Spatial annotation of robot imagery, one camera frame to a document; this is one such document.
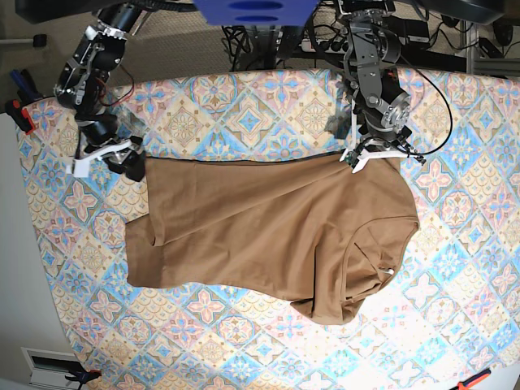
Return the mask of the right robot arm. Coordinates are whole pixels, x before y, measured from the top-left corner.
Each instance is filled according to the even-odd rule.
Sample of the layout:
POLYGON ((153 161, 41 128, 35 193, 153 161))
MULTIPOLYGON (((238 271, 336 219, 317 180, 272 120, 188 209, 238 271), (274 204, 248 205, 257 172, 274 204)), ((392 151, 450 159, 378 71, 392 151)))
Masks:
POLYGON ((144 12, 131 2, 99 11, 67 60, 54 87, 58 103, 73 111, 78 141, 67 172, 76 178, 89 176, 91 163, 105 163, 109 171, 135 182, 145 176, 143 140, 118 135, 118 118, 104 100, 106 82, 122 62, 126 35, 144 12))

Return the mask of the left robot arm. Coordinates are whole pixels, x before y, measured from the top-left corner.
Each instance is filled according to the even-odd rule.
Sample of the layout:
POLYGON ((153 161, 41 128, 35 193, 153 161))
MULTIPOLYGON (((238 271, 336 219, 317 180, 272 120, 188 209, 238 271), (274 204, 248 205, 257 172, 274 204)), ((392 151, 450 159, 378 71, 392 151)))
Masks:
POLYGON ((351 143, 340 157, 356 173, 371 159, 421 156, 408 142, 411 97, 400 87, 393 65, 401 41, 384 23, 394 11, 392 1, 336 1, 347 48, 343 57, 344 87, 351 103, 351 143))

